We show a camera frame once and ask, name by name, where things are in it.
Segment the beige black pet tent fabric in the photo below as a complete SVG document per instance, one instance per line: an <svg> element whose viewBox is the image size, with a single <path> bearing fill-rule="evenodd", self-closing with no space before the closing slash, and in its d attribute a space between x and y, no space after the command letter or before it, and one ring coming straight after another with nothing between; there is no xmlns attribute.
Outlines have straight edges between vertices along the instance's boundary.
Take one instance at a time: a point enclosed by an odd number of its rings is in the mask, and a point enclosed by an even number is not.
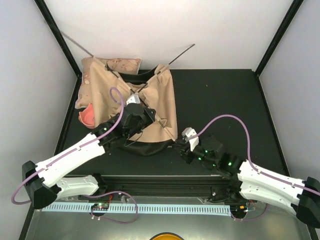
<svg viewBox="0 0 320 240"><path fill-rule="evenodd" d="M98 126L116 115L120 99L137 94L149 108L155 110L155 122L142 134L131 137L123 150L151 156L167 148L178 138L178 123L173 77L169 66L158 65L141 74L119 73L95 60L90 65L91 101L94 124Z"/></svg>

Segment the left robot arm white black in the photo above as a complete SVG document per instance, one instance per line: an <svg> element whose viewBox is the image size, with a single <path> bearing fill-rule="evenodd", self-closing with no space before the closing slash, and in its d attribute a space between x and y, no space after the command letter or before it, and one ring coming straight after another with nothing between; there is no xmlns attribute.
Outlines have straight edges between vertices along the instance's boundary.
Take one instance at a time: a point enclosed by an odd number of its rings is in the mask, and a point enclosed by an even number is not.
<svg viewBox="0 0 320 240"><path fill-rule="evenodd" d="M22 179L33 208L43 209L58 199L77 195L103 199L108 188L97 175L71 178L66 175L98 156L125 147L128 139L142 133L155 122L155 118L155 109L129 103L121 112L59 154L38 163L25 162Z"/></svg>

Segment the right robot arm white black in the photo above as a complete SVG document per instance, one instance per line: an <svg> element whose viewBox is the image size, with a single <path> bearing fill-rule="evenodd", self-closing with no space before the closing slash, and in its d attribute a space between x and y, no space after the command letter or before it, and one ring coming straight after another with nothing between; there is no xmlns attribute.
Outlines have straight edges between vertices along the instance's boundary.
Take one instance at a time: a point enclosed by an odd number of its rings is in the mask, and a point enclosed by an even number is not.
<svg viewBox="0 0 320 240"><path fill-rule="evenodd" d="M228 153L214 137L189 141L179 139L182 159L191 164L197 160L207 170L230 181L228 198L234 202L255 200L288 211L302 223L320 227L320 182L276 173Z"/></svg>

